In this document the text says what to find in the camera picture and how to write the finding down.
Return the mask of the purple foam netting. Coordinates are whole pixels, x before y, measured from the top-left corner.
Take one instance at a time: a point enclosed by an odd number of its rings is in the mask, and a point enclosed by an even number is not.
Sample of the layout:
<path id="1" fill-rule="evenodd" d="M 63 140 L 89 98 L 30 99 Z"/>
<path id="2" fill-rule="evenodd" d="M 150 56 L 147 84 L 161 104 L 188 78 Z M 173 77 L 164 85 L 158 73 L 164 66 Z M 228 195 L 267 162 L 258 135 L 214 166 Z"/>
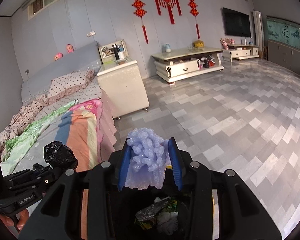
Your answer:
<path id="1" fill-rule="evenodd" d="M 127 145 L 132 149 L 125 187 L 145 190 L 161 189 L 166 167 L 170 165 L 168 140 L 151 128 L 136 128 L 128 133 Z"/>

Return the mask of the yellow rim trash bin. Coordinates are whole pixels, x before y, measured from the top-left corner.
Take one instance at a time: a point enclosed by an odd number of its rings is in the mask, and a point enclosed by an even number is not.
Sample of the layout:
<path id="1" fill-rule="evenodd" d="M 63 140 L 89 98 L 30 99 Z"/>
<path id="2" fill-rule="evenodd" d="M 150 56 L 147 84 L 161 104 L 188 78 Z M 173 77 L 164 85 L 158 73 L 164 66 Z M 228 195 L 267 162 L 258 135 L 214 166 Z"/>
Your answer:
<path id="1" fill-rule="evenodd" d="M 119 190 L 114 170 L 106 182 L 107 239 L 212 239 L 211 173 L 204 165 L 187 164 L 182 187 L 172 170 L 161 189 Z"/>

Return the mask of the black plastic bag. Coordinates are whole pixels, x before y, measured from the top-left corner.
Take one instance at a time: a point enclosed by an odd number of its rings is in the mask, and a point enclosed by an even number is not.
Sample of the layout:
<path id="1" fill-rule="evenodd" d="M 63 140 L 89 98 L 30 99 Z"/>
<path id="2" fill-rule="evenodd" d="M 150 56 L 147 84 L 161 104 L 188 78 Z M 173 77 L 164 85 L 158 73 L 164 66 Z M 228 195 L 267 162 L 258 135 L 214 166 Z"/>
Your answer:
<path id="1" fill-rule="evenodd" d="M 44 146 L 44 160 L 53 168 L 61 168 L 63 170 L 75 170 L 78 160 L 72 150 L 60 141 L 53 141 Z"/>

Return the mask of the pink sheet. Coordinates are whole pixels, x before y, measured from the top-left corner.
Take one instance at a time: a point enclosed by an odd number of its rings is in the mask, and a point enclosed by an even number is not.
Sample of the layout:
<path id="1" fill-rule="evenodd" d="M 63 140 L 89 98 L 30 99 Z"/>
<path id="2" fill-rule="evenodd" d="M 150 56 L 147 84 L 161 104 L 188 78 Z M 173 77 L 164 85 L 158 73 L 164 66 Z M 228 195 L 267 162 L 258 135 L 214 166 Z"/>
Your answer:
<path id="1" fill-rule="evenodd" d="M 111 111 L 100 99 L 92 99 L 72 106 L 67 146 L 79 154 L 83 169 L 93 168 L 109 159 L 115 151 L 116 128 Z"/>

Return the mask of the green patterned quilt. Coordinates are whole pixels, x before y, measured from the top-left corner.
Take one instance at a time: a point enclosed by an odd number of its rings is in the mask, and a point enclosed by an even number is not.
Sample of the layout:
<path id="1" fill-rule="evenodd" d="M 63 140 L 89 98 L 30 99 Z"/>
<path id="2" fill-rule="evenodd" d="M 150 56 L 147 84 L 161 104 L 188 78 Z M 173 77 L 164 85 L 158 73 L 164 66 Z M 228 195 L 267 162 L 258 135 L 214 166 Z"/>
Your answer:
<path id="1" fill-rule="evenodd" d="M 60 115 L 66 113 L 78 100 L 72 100 L 59 109 L 29 124 L 23 133 L 5 142 L 5 153 L 1 158 L 1 171 L 3 176 L 12 174 L 18 163 L 25 157 L 29 149 L 37 141 L 44 130 Z"/>

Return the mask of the striped deer blanket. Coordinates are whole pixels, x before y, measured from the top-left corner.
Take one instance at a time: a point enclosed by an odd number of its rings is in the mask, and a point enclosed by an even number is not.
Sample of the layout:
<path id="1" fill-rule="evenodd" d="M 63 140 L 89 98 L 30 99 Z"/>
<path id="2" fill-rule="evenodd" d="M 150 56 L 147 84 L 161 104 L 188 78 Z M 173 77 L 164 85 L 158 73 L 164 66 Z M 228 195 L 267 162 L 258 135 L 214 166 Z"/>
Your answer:
<path id="1" fill-rule="evenodd" d="M 53 141 L 72 150 L 78 160 L 76 171 L 90 170 L 98 164 L 97 117 L 94 112 L 80 107 L 55 118 L 13 171 L 31 169 L 35 163 L 46 166 L 44 147 Z"/>

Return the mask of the colourful snack wrappers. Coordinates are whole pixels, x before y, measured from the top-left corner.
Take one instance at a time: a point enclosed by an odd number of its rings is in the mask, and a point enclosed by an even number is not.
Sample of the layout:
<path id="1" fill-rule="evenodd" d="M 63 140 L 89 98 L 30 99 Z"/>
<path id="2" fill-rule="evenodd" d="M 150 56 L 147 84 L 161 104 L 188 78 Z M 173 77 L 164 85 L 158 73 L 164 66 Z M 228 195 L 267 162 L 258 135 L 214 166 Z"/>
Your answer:
<path id="1" fill-rule="evenodd" d="M 135 219 L 143 229 L 156 228 L 160 233 L 172 235 L 178 229 L 177 206 L 173 197 L 156 197 L 153 204 L 136 213 Z"/>

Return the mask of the white bedside cabinet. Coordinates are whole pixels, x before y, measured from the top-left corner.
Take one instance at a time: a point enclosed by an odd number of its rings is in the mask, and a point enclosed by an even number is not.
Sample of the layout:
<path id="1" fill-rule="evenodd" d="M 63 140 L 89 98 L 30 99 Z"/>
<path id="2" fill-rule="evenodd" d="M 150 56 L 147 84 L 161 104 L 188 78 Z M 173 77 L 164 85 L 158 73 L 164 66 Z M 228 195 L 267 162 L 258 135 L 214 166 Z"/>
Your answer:
<path id="1" fill-rule="evenodd" d="M 115 59 L 113 44 L 117 44 L 119 60 Z M 124 40 L 99 46 L 102 66 L 97 74 L 98 84 L 111 102 L 114 119 L 144 110 L 148 111 L 149 100 L 138 62 L 129 56 Z"/>

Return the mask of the pink dotted quilt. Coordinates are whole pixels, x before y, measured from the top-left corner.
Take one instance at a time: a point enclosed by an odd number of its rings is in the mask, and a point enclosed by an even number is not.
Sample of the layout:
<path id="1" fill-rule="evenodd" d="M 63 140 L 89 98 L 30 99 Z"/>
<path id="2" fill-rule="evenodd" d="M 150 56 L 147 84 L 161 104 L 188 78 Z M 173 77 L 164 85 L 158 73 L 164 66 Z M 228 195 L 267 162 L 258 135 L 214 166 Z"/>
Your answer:
<path id="1" fill-rule="evenodd" d="M 47 105 L 48 99 L 45 94 L 42 94 L 19 109 L 8 126 L 0 133 L 0 153 L 4 151 L 5 142 L 21 135 L 28 124 L 33 122 L 38 113 Z"/>

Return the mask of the grey bed with headboard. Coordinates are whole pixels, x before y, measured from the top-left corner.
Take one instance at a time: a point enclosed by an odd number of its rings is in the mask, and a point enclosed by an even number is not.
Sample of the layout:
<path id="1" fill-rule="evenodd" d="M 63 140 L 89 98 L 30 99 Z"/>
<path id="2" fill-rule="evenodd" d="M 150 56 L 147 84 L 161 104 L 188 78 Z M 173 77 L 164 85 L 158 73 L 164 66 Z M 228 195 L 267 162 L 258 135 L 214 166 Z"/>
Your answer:
<path id="1" fill-rule="evenodd" d="M 45 94 L 47 97 L 51 81 L 57 77 L 88 69 L 95 71 L 91 83 L 86 88 L 63 97 L 51 105 L 48 103 L 34 118 L 33 122 L 76 99 L 78 100 L 78 104 L 92 99 L 100 99 L 104 104 L 109 106 L 111 111 L 110 99 L 98 84 L 97 74 L 100 68 L 101 59 L 97 51 L 97 44 L 92 43 L 49 64 L 25 81 L 21 89 L 23 106 L 42 94 Z"/>

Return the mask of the white tv stand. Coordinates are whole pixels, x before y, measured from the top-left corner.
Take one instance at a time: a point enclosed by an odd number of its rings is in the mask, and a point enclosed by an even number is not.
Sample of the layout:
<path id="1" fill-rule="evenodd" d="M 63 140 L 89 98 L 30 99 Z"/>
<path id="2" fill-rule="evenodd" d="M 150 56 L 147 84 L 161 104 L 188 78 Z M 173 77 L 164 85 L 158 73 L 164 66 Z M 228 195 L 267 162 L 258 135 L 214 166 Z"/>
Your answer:
<path id="1" fill-rule="evenodd" d="M 153 54 L 156 74 L 169 84 L 190 77 L 222 71 L 219 57 L 222 49 L 204 47 L 199 49 L 173 49 L 167 53 Z"/>
<path id="2" fill-rule="evenodd" d="M 224 61 L 259 58 L 259 47 L 256 45 L 229 44 L 228 50 L 223 50 Z"/>

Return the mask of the dotted pink pillow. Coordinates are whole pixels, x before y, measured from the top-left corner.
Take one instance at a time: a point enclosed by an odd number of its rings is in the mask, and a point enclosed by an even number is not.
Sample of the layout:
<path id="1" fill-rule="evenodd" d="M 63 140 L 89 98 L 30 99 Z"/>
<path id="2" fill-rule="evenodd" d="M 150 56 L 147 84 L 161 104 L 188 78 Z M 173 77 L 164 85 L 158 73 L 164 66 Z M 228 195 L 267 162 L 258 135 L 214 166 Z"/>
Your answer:
<path id="1" fill-rule="evenodd" d="M 93 69 L 72 72 L 51 81 L 47 94 L 48 103 L 51 105 L 59 99 L 86 88 L 94 76 Z"/>

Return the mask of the black thermos bottle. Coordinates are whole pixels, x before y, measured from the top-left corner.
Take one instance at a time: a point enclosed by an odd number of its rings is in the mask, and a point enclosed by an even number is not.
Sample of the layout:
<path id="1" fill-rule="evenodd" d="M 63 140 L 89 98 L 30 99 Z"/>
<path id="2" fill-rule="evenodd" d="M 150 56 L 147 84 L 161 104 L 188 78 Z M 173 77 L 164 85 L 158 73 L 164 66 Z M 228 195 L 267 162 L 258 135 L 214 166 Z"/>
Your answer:
<path id="1" fill-rule="evenodd" d="M 119 60 L 120 59 L 120 57 L 119 57 L 120 50 L 118 49 L 117 44 L 113 44 L 113 52 L 115 55 L 115 59 Z"/>

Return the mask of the yellow toy box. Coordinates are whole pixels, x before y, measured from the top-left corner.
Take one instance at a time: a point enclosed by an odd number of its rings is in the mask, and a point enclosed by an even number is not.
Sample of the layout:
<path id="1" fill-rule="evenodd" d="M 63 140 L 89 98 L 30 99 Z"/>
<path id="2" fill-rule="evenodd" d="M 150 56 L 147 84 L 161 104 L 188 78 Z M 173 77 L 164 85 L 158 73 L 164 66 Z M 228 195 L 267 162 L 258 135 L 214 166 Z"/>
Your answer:
<path id="1" fill-rule="evenodd" d="M 204 42 L 202 40 L 196 40 L 193 42 L 194 48 L 204 48 Z"/>

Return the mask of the pink plush doll left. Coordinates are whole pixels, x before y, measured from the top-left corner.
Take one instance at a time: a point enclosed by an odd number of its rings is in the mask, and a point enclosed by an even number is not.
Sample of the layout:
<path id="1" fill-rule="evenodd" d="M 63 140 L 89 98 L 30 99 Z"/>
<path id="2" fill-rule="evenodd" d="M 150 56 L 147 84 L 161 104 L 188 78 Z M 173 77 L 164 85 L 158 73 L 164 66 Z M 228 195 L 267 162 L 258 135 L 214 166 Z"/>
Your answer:
<path id="1" fill-rule="evenodd" d="M 62 53 L 57 53 L 55 56 L 54 56 L 54 60 L 57 61 L 59 59 L 61 59 L 63 57 L 63 54 Z"/>

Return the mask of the pink plush doll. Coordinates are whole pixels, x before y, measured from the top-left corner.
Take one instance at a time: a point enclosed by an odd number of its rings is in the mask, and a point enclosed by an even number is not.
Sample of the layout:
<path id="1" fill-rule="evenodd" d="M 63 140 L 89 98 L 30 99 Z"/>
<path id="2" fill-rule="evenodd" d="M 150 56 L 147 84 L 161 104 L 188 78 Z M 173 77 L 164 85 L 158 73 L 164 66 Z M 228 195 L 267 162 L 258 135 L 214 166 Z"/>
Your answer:
<path id="1" fill-rule="evenodd" d="M 75 51 L 75 49 L 74 49 L 73 45 L 67 44 L 66 45 L 66 51 L 67 51 L 68 54 L 70 54 L 70 53 L 73 53 Z"/>
<path id="2" fill-rule="evenodd" d="M 63 57 L 63 54 L 62 53 L 57 53 L 55 56 L 54 56 L 54 60 L 57 61 L 59 59 L 61 59 Z"/>

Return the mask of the pink plush doll right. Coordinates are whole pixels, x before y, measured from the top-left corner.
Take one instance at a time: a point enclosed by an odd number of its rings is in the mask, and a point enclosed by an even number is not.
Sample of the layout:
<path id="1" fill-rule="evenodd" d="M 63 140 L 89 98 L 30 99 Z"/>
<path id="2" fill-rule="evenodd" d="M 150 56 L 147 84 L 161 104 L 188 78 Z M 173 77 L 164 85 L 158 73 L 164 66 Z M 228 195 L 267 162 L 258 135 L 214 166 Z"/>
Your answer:
<path id="1" fill-rule="evenodd" d="M 74 49 L 73 45 L 67 44 L 66 45 L 66 51 L 67 51 L 68 54 L 70 54 L 70 53 L 73 53 L 75 51 L 75 49 Z"/>

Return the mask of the grey sideboard cabinet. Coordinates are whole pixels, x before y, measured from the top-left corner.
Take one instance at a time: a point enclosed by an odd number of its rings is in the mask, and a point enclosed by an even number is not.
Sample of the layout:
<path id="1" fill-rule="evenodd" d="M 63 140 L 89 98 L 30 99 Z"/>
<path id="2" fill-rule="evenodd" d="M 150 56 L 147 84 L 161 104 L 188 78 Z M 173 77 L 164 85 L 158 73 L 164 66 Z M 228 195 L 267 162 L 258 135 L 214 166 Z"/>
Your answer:
<path id="1" fill-rule="evenodd" d="M 300 50 L 294 47 L 268 40 L 268 61 L 300 76 Z"/>

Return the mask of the left red knot hanging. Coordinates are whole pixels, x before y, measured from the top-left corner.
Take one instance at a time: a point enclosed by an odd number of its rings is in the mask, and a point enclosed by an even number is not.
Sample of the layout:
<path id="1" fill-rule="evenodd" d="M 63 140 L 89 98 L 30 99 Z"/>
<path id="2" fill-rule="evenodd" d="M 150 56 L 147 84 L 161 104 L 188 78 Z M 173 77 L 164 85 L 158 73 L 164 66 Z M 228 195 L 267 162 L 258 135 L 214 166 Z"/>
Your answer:
<path id="1" fill-rule="evenodd" d="M 145 42 L 149 44 L 146 27 L 143 22 L 143 17 L 147 14 L 147 11 L 143 8 L 146 4 L 142 0 L 132 0 L 132 1 L 133 1 L 132 6 L 134 7 L 133 13 L 135 16 L 137 16 L 140 19 Z"/>

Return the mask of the red knot hanging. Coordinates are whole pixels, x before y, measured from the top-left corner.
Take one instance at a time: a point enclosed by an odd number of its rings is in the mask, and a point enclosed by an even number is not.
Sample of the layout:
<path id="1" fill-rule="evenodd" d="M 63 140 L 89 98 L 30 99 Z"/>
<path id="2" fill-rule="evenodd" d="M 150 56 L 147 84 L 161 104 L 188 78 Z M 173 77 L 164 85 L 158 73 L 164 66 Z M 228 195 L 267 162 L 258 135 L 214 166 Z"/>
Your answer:
<path id="1" fill-rule="evenodd" d="M 132 6 L 134 7 L 133 13 L 135 16 L 137 16 L 140 19 L 145 42 L 149 44 L 146 27 L 143 22 L 143 17 L 147 14 L 147 11 L 143 8 L 146 4 L 142 0 L 132 0 L 132 1 L 133 1 Z"/>
<path id="2" fill-rule="evenodd" d="M 195 20 L 197 38 L 200 39 L 200 30 L 197 22 L 197 16 L 199 15 L 199 11 L 197 10 L 198 5 L 196 3 L 196 0 L 188 0 L 188 1 L 189 1 L 188 6 L 190 7 L 190 14 L 194 17 Z"/>

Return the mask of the right red knot hanging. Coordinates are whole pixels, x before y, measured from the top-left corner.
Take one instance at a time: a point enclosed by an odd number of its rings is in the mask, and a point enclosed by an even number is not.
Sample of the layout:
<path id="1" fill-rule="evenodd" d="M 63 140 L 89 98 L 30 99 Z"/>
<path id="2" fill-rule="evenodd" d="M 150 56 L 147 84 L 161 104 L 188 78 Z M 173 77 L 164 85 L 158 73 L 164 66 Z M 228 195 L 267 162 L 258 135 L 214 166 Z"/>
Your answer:
<path id="1" fill-rule="evenodd" d="M 189 1 L 188 6 L 190 7 L 190 14 L 194 17 L 195 20 L 197 38 L 200 39 L 200 30 L 197 22 L 197 16 L 199 15 L 199 11 L 197 10 L 198 5 L 196 3 L 196 0 L 188 0 L 188 1 Z"/>

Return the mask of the centre red fu hanging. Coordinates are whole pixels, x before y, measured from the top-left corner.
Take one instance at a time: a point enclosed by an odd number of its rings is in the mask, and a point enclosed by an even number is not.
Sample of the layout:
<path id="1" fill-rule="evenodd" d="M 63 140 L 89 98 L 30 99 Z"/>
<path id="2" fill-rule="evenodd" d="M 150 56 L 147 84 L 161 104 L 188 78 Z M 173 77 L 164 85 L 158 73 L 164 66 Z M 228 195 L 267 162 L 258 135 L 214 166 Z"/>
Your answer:
<path id="1" fill-rule="evenodd" d="M 177 9 L 179 16 L 182 15 L 179 0 L 154 0 L 154 2 L 159 16 L 162 15 L 161 8 L 167 9 L 171 24 L 175 24 L 173 8 Z"/>

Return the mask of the white floor air conditioner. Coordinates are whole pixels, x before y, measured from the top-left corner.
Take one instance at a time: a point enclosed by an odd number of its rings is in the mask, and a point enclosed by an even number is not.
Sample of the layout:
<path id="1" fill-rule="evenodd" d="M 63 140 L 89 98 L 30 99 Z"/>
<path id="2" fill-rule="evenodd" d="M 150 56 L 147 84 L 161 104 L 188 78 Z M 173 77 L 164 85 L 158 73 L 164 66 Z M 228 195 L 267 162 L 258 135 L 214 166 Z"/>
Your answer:
<path id="1" fill-rule="evenodd" d="M 255 27 L 255 40 L 259 48 L 259 53 L 263 53 L 264 49 L 264 30 L 262 14 L 260 11 L 253 11 L 254 27 Z"/>

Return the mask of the fish tank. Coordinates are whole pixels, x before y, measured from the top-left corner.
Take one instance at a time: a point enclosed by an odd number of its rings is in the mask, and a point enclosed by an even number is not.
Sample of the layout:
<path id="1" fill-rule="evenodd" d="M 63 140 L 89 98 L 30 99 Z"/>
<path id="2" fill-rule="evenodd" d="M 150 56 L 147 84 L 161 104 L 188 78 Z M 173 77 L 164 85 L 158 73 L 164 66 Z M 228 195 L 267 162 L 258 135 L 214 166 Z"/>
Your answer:
<path id="1" fill-rule="evenodd" d="M 281 18 L 266 18 L 266 37 L 300 50 L 300 24 Z"/>

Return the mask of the wall mounted television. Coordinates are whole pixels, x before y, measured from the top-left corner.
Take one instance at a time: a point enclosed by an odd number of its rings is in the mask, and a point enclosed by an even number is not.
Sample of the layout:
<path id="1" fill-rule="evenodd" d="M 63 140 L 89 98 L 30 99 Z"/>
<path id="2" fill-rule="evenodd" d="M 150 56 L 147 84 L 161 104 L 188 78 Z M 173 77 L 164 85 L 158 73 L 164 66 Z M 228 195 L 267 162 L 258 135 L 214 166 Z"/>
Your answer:
<path id="1" fill-rule="evenodd" d="M 222 15 L 226 35 L 251 37 L 249 15 L 228 8 L 222 9 Z"/>

